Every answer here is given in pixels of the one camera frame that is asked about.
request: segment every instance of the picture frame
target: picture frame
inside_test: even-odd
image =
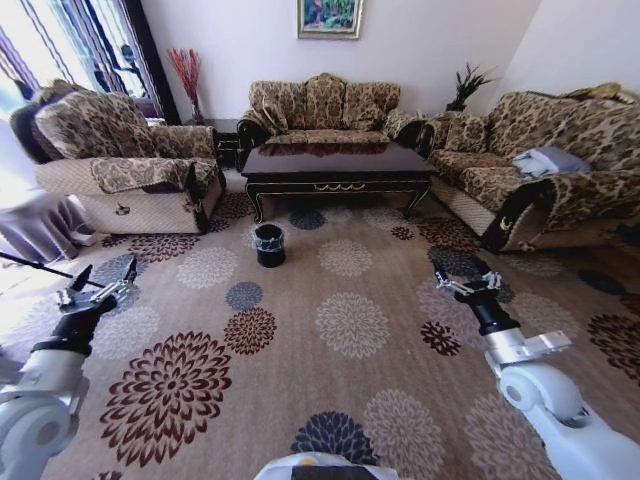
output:
[[[357,40],[364,0],[297,0],[298,38]]]

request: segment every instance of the purple tablecloth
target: purple tablecloth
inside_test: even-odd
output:
[[[74,258],[71,234],[92,231],[72,197],[33,190],[1,199],[0,250],[6,253],[42,263]]]

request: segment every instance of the blue cloth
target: blue cloth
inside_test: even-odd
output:
[[[571,153],[556,147],[538,147],[527,150],[512,161],[527,177],[540,177],[549,173],[591,171],[591,165]]]

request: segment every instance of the red decorative branches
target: red decorative branches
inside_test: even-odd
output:
[[[185,92],[196,104],[198,98],[198,76],[200,75],[200,55],[193,49],[169,49],[169,60],[182,81]]]

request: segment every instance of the armchair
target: armchair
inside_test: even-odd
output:
[[[433,194],[493,251],[593,246],[640,220],[640,109],[530,92],[505,95],[487,118],[447,112],[429,119]],[[590,173],[523,177],[511,164],[556,146]]]
[[[33,156],[38,183],[76,195],[97,231],[207,230],[226,186],[212,127],[148,127],[126,95],[84,89],[25,107],[14,119],[12,125],[37,132],[32,141],[46,141]],[[18,136],[24,144],[25,135]]]

